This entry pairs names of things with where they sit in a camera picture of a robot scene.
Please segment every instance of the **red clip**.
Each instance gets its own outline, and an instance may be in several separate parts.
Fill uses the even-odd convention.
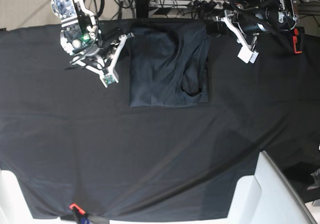
[[[297,51],[296,47],[297,47],[297,43],[298,43],[298,38],[297,36],[293,36],[293,47],[294,47],[294,53],[302,53],[302,51]]]
[[[69,208],[72,210],[73,208],[77,208],[78,209],[78,211],[79,211],[79,213],[81,214],[81,215],[84,215],[86,212],[83,210],[83,209],[81,209],[77,204],[75,204],[75,203],[72,203],[70,206],[69,206]]]

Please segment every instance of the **black cloth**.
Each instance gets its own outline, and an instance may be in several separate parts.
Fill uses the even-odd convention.
[[[190,20],[100,24],[128,32],[134,22]],[[284,171],[319,167],[318,38],[289,55],[261,35],[255,64],[238,59],[235,38],[213,38],[208,103],[130,108],[130,52],[117,64],[119,84],[105,89],[88,70],[64,70],[60,28],[0,32],[0,167],[15,173],[35,218],[69,215],[72,202],[109,220],[225,218],[260,149]],[[305,201],[320,198],[297,182]]]
[[[202,22],[132,29],[130,106],[185,107],[208,101],[210,36]]]

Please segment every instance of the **black tablecloth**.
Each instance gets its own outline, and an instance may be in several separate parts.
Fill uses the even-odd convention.
[[[128,31],[133,22],[101,28]],[[262,35],[255,64],[237,58],[234,38],[213,38],[208,103],[129,108],[130,52],[117,64],[119,84],[105,89],[87,70],[65,70],[71,58],[59,32],[0,32],[0,167],[15,173],[35,218],[68,215],[72,202],[113,220],[225,218],[260,149],[284,171],[318,167],[318,38],[291,55]],[[320,197],[299,178],[292,183],[305,201]]]

